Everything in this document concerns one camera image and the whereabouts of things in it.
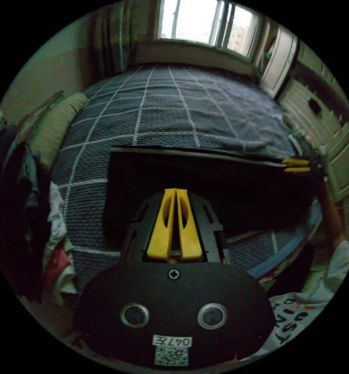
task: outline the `bed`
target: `bed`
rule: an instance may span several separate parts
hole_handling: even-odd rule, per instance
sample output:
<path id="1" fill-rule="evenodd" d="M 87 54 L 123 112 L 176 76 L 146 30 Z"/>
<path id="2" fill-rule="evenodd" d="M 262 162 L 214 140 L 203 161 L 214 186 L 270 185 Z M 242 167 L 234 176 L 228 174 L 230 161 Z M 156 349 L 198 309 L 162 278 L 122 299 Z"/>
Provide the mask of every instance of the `bed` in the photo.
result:
<path id="1" fill-rule="evenodd" d="M 74 245 L 78 295 L 118 263 L 120 248 L 102 230 L 112 146 L 213 148 L 291 157 L 284 110 L 248 77 L 178 65 L 143 65 L 85 90 L 87 103 L 71 124 L 53 167 Z M 227 238 L 231 262 L 261 282 L 298 255 L 321 219 L 314 200 L 296 227 Z"/>

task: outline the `red cloth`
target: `red cloth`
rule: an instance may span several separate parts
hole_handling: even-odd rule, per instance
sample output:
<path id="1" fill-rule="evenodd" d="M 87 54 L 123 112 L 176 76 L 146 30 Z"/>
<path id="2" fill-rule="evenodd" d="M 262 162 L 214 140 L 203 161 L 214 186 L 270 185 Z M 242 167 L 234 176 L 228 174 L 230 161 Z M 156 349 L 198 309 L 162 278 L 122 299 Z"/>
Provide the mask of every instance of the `red cloth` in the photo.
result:
<path id="1" fill-rule="evenodd" d="M 52 251 L 50 261 L 43 276 L 44 290 L 50 290 L 56 283 L 58 277 L 70 265 L 71 261 L 67 256 L 63 242 L 61 241 Z"/>

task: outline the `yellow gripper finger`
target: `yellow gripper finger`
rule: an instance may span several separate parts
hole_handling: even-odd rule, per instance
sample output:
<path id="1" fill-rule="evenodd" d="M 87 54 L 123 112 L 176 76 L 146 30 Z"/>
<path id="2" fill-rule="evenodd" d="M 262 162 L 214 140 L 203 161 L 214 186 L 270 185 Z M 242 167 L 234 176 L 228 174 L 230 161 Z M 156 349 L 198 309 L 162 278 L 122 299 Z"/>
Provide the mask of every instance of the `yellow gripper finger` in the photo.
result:
<path id="1" fill-rule="evenodd" d="M 311 171 L 311 168 L 286 168 L 283 171 L 286 173 L 308 173 Z"/>
<path id="2" fill-rule="evenodd" d="M 293 166 L 308 166 L 310 164 L 310 161 L 309 160 L 289 158 L 289 159 L 283 160 L 282 164 L 293 165 Z"/>
<path id="3" fill-rule="evenodd" d="M 174 206 L 176 189 L 166 189 L 161 202 L 155 227 L 151 235 L 147 255 L 157 260 L 168 261 L 172 247 Z"/>
<path id="4" fill-rule="evenodd" d="M 179 239 L 181 244 L 181 260 L 190 261 L 202 257 L 197 228 L 187 190 L 177 189 L 177 210 L 179 223 Z"/>

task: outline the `clothing pile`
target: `clothing pile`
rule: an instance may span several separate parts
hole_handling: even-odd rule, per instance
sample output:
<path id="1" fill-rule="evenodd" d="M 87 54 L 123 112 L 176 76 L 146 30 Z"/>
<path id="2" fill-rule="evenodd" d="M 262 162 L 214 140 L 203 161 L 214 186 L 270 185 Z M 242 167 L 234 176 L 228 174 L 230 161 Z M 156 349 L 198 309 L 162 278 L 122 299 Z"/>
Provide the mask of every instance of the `clothing pile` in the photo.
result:
<path id="1" fill-rule="evenodd" d="M 0 267 L 17 296 L 41 302 L 45 291 L 62 304 L 62 288 L 75 290 L 61 196 L 39 152 L 17 139 L 16 126 L 0 126 Z"/>

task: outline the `blue strip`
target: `blue strip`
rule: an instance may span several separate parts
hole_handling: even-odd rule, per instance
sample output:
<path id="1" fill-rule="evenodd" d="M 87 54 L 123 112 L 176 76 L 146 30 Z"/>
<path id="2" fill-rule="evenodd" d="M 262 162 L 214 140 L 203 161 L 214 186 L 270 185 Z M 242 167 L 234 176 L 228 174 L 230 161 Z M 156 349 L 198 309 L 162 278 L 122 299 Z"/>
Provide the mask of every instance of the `blue strip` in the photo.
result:
<path id="1" fill-rule="evenodd" d="M 263 263 L 257 265 L 255 268 L 248 271 L 255 279 L 259 279 L 277 265 L 279 265 L 284 259 L 286 259 L 299 245 L 300 243 L 308 236 L 310 231 L 316 225 L 316 222 L 321 217 L 321 207 L 317 200 L 312 203 L 311 207 L 311 216 L 306 225 L 302 225 L 299 229 L 299 232 L 295 237 L 287 243 L 282 250 L 280 250 L 276 255 L 270 257 Z"/>

